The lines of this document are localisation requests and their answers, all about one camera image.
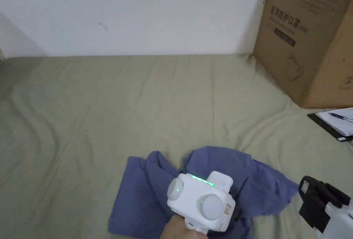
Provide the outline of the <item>person's left hand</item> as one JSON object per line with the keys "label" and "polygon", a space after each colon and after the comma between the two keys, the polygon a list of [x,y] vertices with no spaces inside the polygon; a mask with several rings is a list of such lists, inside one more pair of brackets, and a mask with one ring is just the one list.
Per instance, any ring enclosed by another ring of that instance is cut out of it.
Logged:
{"label": "person's left hand", "polygon": [[165,225],[160,239],[208,239],[207,235],[186,227],[184,218],[174,215]]}

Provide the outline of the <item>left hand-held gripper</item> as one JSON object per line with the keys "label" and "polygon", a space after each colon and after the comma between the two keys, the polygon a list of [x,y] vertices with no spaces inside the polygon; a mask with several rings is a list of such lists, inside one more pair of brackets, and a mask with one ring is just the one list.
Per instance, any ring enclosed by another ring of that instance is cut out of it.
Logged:
{"label": "left hand-held gripper", "polygon": [[167,205],[184,217],[186,227],[203,234],[225,232],[236,202],[230,195],[233,179],[212,171],[204,180],[191,174],[179,174],[167,191]]}

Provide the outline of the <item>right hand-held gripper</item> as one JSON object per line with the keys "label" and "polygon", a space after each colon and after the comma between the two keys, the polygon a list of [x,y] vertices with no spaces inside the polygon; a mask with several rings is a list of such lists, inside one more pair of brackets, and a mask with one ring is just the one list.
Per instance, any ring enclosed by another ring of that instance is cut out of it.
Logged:
{"label": "right hand-held gripper", "polygon": [[300,216],[311,228],[317,228],[318,239],[353,238],[353,199],[336,187],[304,176],[299,184],[303,204]]}

